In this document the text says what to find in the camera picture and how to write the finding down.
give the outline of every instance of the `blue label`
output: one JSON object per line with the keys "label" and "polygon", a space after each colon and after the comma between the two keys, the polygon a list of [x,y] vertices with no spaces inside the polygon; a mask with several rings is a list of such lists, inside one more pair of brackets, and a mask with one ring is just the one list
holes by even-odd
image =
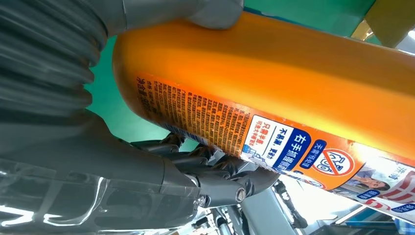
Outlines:
{"label": "blue label", "polygon": [[393,212],[397,212],[397,213],[404,213],[404,212],[410,212],[415,210],[415,204],[409,203],[409,204],[405,204],[403,206],[400,207],[395,207],[392,208]]}
{"label": "blue label", "polygon": [[280,172],[292,170],[300,161],[310,143],[311,137],[307,132],[294,129],[273,168]]}
{"label": "blue label", "polygon": [[371,189],[369,191],[366,191],[362,194],[357,195],[357,197],[360,198],[360,199],[371,199],[373,197],[378,196],[379,194],[380,194],[379,191]]}
{"label": "blue label", "polygon": [[316,140],[311,147],[310,151],[308,152],[307,156],[302,160],[300,167],[304,169],[310,169],[310,167],[314,164],[320,154],[323,152],[324,148],[326,147],[327,142],[323,140]]}

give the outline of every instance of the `gray plastic part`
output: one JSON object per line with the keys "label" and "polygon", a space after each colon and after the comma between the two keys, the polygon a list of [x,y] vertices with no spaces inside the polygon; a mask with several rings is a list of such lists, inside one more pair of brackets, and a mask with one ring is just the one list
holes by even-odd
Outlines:
{"label": "gray plastic part", "polygon": [[[85,110],[92,97],[83,85],[93,82],[89,67],[98,63],[109,36],[189,17],[207,9],[211,2],[215,1],[0,1],[0,160],[53,172],[46,178],[22,176],[19,171],[0,176],[0,204],[14,206],[9,210],[15,212],[34,214],[31,220],[3,220],[1,232],[157,229],[181,226],[192,220],[199,189],[169,160],[137,150],[112,136],[100,117]],[[210,22],[208,18],[216,17],[211,8],[203,12],[204,16],[194,18],[195,23],[204,25]],[[237,18],[234,14],[224,16],[221,15],[223,25],[219,23],[213,28],[230,26],[229,22]],[[97,181],[73,184],[68,181],[72,172],[95,177]],[[41,185],[45,188],[35,184],[39,182],[44,182]],[[61,184],[66,183],[80,188],[64,191]],[[92,205],[98,203],[102,207],[78,199],[84,192],[84,183],[94,188],[91,195],[96,200]],[[40,189],[43,194],[37,195]],[[131,197],[127,195],[135,192],[159,203],[149,203],[147,199],[129,201]],[[64,199],[58,203],[61,193]],[[106,212],[104,207],[114,201],[101,204],[103,197],[97,195],[115,197],[116,203],[125,206]],[[25,198],[36,198],[37,204]],[[46,223],[45,216],[55,202],[58,205],[54,215],[62,216],[62,221]],[[83,206],[85,211],[80,213],[88,216],[71,217],[72,210]],[[103,212],[111,216],[98,219],[91,214]],[[148,216],[139,216],[143,212],[148,212]]]}
{"label": "gray plastic part", "polygon": [[239,190],[245,190],[238,182],[224,180],[213,174],[199,174],[197,176],[201,188],[200,194],[207,197],[204,208],[236,205]]}
{"label": "gray plastic part", "polygon": [[231,177],[245,186],[247,197],[261,193],[277,181],[280,174],[258,167],[255,171],[242,171]]}

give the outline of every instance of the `metal screw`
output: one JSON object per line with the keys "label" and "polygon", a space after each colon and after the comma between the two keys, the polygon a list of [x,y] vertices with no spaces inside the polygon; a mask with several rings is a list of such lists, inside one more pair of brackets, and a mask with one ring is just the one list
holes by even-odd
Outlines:
{"label": "metal screw", "polygon": [[246,197],[246,191],[244,188],[240,188],[238,189],[238,191],[236,192],[236,201],[238,203],[242,202]]}
{"label": "metal screw", "polygon": [[200,196],[197,200],[196,200],[196,204],[200,207],[203,207],[206,204],[206,197],[205,196]]}

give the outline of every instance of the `yellow object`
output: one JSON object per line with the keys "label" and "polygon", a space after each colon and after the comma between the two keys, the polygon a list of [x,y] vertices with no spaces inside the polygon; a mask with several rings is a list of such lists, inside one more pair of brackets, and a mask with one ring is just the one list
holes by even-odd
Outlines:
{"label": "yellow object", "polygon": [[391,211],[415,202],[414,57],[243,13],[123,34],[113,70],[143,118],[415,221]]}
{"label": "yellow object", "polygon": [[244,13],[228,31],[175,22],[119,36],[114,71],[130,108],[146,72],[415,159],[415,58]]}

